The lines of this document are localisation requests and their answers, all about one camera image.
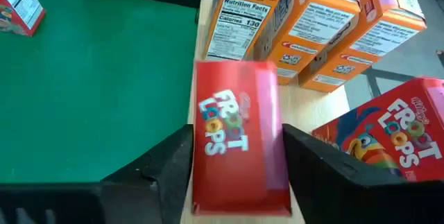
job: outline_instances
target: wooden surface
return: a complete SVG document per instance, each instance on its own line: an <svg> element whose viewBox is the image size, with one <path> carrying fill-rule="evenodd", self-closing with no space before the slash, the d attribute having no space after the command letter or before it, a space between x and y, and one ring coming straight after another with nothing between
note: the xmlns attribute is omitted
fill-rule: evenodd
<svg viewBox="0 0 444 224"><path fill-rule="evenodd" d="M195 60L203 59L207 25L211 20L209 16L211 6L212 0L200 1L199 23L196 37L196 49L194 53ZM305 132L311 132L313 129L350 110L343 86L330 94L299 88L296 84L280 86L279 96L282 122L290 123ZM194 78L191 85L188 112L188 123L193 122ZM192 216L190 181L181 223L305 223L293 192L291 192L291 206L293 209L293 216L291 218L263 216Z"/></svg>

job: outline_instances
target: cereal box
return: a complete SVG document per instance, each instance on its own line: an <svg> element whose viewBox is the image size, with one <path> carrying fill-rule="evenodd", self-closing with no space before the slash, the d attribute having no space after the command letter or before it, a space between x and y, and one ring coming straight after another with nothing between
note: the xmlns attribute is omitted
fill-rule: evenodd
<svg viewBox="0 0 444 224"><path fill-rule="evenodd" d="M279 0L213 0L205 59L243 60Z"/></svg>
<svg viewBox="0 0 444 224"><path fill-rule="evenodd" d="M301 87L332 92L426 29L418 0L360 1L362 10L355 28L343 29L350 33L301 72Z"/></svg>
<svg viewBox="0 0 444 224"><path fill-rule="evenodd" d="M313 131L409 181L444 178L444 80L416 78Z"/></svg>
<svg viewBox="0 0 444 224"><path fill-rule="evenodd" d="M358 0L280 0L255 47L288 84L360 12Z"/></svg>
<svg viewBox="0 0 444 224"><path fill-rule="evenodd" d="M44 14L38 0L0 0L0 31L32 36Z"/></svg>
<svg viewBox="0 0 444 224"><path fill-rule="evenodd" d="M291 214L275 67L198 62L193 213Z"/></svg>

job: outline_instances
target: froot loops logo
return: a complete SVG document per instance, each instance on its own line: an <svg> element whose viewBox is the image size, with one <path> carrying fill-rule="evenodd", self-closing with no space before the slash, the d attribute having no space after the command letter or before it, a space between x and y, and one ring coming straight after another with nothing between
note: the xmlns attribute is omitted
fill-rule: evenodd
<svg viewBox="0 0 444 224"><path fill-rule="evenodd" d="M239 104L233 92L226 89L211 98L201 101L199 111L205 120L205 154L223 155L228 149L240 148L248 151L248 136L245 135Z"/></svg>
<svg viewBox="0 0 444 224"><path fill-rule="evenodd" d="M396 121L389 121L394 114ZM425 125L416 120L416 114L402 99L397 99L388 108L387 112L378 119L386 134L391 137L396 151L401 151L400 164L404 168L418 166L421 159L443 156L436 141L426 132Z"/></svg>

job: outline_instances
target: red and white box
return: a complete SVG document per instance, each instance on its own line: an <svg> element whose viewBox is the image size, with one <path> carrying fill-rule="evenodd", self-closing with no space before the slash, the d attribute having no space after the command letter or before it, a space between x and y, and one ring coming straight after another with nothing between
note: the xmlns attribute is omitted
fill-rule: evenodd
<svg viewBox="0 0 444 224"><path fill-rule="evenodd" d="M32 36L44 14L38 0L0 0L0 31Z"/></svg>
<svg viewBox="0 0 444 224"><path fill-rule="evenodd" d="M408 181L443 180L444 80L410 80L312 134Z"/></svg>
<svg viewBox="0 0 444 224"><path fill-rule="evenodd" d="M291 215L271 62L197 62L194 214Z"/></svg>

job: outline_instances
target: green surface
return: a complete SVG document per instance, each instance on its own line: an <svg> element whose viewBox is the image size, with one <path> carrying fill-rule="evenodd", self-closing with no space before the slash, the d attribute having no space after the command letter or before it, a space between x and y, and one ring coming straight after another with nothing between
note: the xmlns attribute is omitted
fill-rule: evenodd
<svg viewBox="0 0 444 224"><path fill-rule="evenodd" d="M0 182L91 182L186 124L196 9L40 0L34 37L0 33Z"/></svg>

